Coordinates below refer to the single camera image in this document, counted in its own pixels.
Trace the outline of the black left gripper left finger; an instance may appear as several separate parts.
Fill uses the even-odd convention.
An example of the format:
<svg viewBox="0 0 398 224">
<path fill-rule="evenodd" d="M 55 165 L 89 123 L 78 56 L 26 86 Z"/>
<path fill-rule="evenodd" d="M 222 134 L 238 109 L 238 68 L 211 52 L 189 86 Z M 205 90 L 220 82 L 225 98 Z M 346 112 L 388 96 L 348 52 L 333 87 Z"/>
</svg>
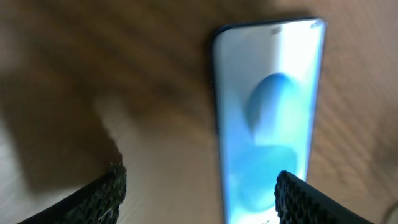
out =
<svg viewBox="0 0 398 224">
<path fill-rule="evenodd" d="M 116 224 L 126 191 L 126 168 L 113 164 L 105 175 L 20 224 Z"/>
</svg>

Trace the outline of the blue screen Galaxy smartphone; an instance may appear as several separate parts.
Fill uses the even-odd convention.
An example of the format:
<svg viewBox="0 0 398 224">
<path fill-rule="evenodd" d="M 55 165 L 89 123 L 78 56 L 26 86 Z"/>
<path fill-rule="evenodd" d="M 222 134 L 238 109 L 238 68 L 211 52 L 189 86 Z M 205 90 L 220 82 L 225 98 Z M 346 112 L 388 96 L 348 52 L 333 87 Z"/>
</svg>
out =
<svg viewBox="0 0 398 224">
<path fill-rule="evenodd" d="M 224 220 L 278 223 L 283 170 L 307 178 L 327 24 L 231 24 L 212 43 Z"/>
</svg>

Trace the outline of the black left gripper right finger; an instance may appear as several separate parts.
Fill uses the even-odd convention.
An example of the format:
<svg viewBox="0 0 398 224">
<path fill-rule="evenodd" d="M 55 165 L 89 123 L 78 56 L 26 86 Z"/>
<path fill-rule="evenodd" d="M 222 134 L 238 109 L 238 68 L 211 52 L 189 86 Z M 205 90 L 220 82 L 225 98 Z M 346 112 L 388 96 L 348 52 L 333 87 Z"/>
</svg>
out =
<svg viewBox="0 0 398 224">
<path fill-rule="evenodd" d="M 274 195 L 282 224 L 372 224 L 285 170 L 277 176 Z"/>
</svg>

